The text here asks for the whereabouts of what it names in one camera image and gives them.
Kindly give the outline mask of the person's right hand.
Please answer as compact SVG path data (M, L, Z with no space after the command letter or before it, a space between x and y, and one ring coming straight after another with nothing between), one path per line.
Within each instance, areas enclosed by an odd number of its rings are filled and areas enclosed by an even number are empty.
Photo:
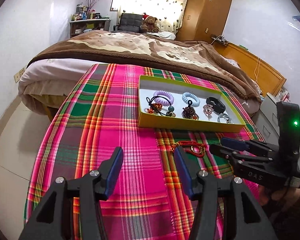
M279 191L271 191L262 185L258 186L260 204L266 205L270 200L283 201L284 207L291 207L300 198L300 188L284 188Z

